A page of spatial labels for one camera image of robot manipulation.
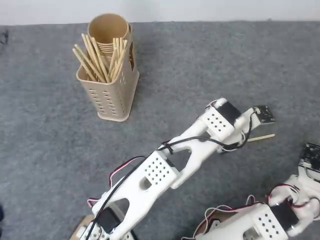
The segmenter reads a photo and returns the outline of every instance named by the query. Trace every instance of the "chopstick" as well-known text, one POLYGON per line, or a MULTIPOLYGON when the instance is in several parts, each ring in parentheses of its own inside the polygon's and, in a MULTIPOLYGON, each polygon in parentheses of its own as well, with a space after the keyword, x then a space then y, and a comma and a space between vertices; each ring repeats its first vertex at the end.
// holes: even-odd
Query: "chopstick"
POLYGON ((91 44, 90 37, 89 37, 88 35, 85 35, 85 38, 86 38, 86 41, 87 41, 88 46, 89 46, 89 49, 87 48, 87 50, 88 50, 89 52, 91 52, 91 54, 92 54, 91 60, 93 60, 93 62, 94 62, 94 64, 95 64, 96 68, 98 69, 99 73, 102 74, 100 65, 99 65, 99 63, 98 63, 97 55, 96 55, 96 53, 95 53, 95 51, 94 51, 94 48, 92 47, 92 44, 91 44))
POLYGON ((94 37, 89 37, 83 33, 81 34, 81 37, 87 55, 77 44, 74 45, 75 48, 73 48, 72 51, 89 75, 90 80, 108 84, 112 83, 123 65, 128 41, 124 40, 122 37, 112 39, 113 53, 109 64, 109 61, 106 61, 107 59, 103 58, 94 37))
POLYGON ((122 62, 123 62, 123 60, 124 60, 125 53, 126 53, 125 49, 126 49, 126 47, 127 47, 127 43, 128 43, 127 40, 125 40, 124 43, 123 43, 123 50, 121 51, 120 57, 119 57, 119 59, 118 59, 118 61, 117 61, 117 64, 116 64, 116 66, 115 66, 115 70, 114 70, 114 73, 113 73, 111 79, 113 79, 113 78, 115 78, 115 77, 117 76, 118 71, 119 71, 119 69, 120 69, 120 67, 121 67, 121 65, 122 65, 122 62))
POLYGON ((110 81, 110 79, 109 79, 109 75, 108 75, 108 73, 107 73, 106 66, 105 66, 104 62, 102 61, 101 54, 100 54, 100 50, 99 50, 99 48, 98 48, 97 42, 96 42, 96 40, 95 40, 94 37, 91 38, 91 41, 92 41, 92 43, 93 43, 93 47, 94 47, 95 52, 96 52, 96 55, 97 55, 97 57, 98 57, 99 64, 100 64, 100 67, 101 67, 102 72, 103 72, 103 74, 104 74, 105 80, 106 80, 107 83, 110 83, 111 81, 110 81))
POLYGON ((269 139, 269 138, 273 138, 275 136, 276 135, 273 133, 273 134, 264 135, 264 136, 252 137, 252 138, 249 138, 247 142, 249 143, 249 142, 259 141, 259 140, 263 140, 263 139, 269 139))
POLYGON ((95 77, 92 75, 92 73, 90 72, 88 66, 85 64, 85 62, 83 61, 83 59, 79 56, 77 50, 75 48, 72 49, 72 51, 74 52, 74 55, 78 58, 78 60, 80 61, 82 67, 85 69, 86 73, 89 75, 89 77, 91 78, 91 81, 96 82, 95 77))
POLYGON ((84 60, 89 64, 90 68, 93 70, 94 74, 96 74, 101 82, 106 82, 105 79, 101 76, 99 71, 95 68, 95 66, 91 63, 91 61, 88 59, 88 57, 85 55, 85 53, 81 50, 81 48, 75 44, 75 48, 80 52, 84 60))

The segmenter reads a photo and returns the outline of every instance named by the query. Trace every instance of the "white wire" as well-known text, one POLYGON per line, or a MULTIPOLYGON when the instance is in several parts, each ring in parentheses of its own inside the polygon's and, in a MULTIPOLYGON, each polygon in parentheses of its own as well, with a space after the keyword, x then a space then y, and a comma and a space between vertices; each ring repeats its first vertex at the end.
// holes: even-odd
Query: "white wire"
POLYGON ((186 240, 195 240, 194 237, 187 237, 187 236, 183 236, 183 237, 181 238, 181 240, 184 240, 184 239, 186 239, 186 240))
MULTIPOLYGON (((256 202, 256 197, 254 195, 250 194, 246 199, 245 205, 248 205, 248 202, 249 202, 250 198, 253 198, 253 203, 256 202)), ((234 212, 239 212, 239 211, 241 211, 242 209, 245 209, 245 208, 246 207, 233 209, 232 207, 230 207, 228 205, 219 205, 217 207, 209 207, 204 212, 204 220, 202 220, 202 222, 200 222, 199 225, 196 227, 196 229, 195 229, 195 231, 194 231, 194 233, 192 235, 193 239, 195 239, 196 233, 198 232, 199 228, 204 224, 204 222, 205 222, 206 226, 205 226, 205 229, 204 229, 203 233, 205 233, 207 231, 208 225, 209 225, 208 216, 211 215, 213 213, 213 211, 220 211, 220 212, 225 212, 225 213, 234 213, 234 212)))
POLYGON ((248 205, 248 204, 249 204, 249 201, 251 200, 250 198, 253 198, 253 203, 256 202, 256 197, 253 196, 252 194, 250 194, 250 195, 246 198, 245 205, 248 205))
POLYGON ((95 198, 89 198, 87 201, 86 201, 86 203, 89 205, 89 207, 90 208, 92 208, 93 207, 93 205, 91 204, 91 202, 98 202, 99 201, 99 199, 95 199, 95 198))
MULTIPOLYGON (((245 141, 245 139, 246 139, 245 132, 244 132, 244 131, 241 131, 241 142, 239 143, 239 145, 243 144, 244 141, 245 141)), ((236 150, 237 150, 237 148, 227 150, 227 149, 225 149, 223 146, 221 146, 221 148, 222 148, 224 151, 226 151, 226 152, 233 152, 233 151, 236 151, 236 150)))
POLYGON ((212 102, 210 102, 207 106, 205 106, 205 108, 212 108, 213 107, 213 104, 218 101, 219 99, 216 99, 216 100, 213 100, 212 102))

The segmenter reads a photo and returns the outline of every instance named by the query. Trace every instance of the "wooden base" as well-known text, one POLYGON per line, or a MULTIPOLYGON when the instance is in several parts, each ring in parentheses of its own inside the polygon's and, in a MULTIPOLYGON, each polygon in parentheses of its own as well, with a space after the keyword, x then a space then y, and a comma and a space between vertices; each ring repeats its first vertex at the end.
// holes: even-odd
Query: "wooden base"
POLYGON ((93 215, 84 216, 81 219, 81 221, 79 222, 79 224, 77 225, 77 227, 75 228, 75 230, 74 230, 73 234, 71 235, 71 237, 69 238, 69 240, 79 240, 77 238, 77 232, 79 231, 79 229, 82 226, 88 226, 93 219, 95 219, 95 216, 93 216, 93 215))

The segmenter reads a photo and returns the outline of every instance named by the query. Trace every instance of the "white wall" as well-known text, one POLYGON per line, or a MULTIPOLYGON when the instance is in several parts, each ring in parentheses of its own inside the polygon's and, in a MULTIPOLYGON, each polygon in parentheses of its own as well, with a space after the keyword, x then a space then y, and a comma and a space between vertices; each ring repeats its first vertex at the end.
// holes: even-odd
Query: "white wall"
POLYGON ((320 20, 320 0, 0 0, 0 25, 87 23, 101 13, 129 22, 320 20))

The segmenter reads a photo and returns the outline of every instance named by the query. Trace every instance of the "gray carpet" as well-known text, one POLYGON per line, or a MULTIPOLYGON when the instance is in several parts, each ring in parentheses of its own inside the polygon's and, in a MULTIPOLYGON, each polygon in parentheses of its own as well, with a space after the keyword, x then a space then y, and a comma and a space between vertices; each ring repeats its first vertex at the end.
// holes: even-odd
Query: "gray carpet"
MULTIPOLYGON (((140 80, 124 123, 99 119, 76 80, 72 47, 86 28, 8 28, 0 53, 4 240, 67 239, 112 169, 182 133, 218 97, 241 111, 269 105, 277 123, 253 134, 276 138, 212 155, 158 199, 134 229, 140 240, 178 240, 208 207, 243 205, 248 194, 263 200, 297 173, 303 143, 320 143, 320 23, 134 23, 140 80)), ((319 229, 315 222, 295 239, 318 240, 319 229)))

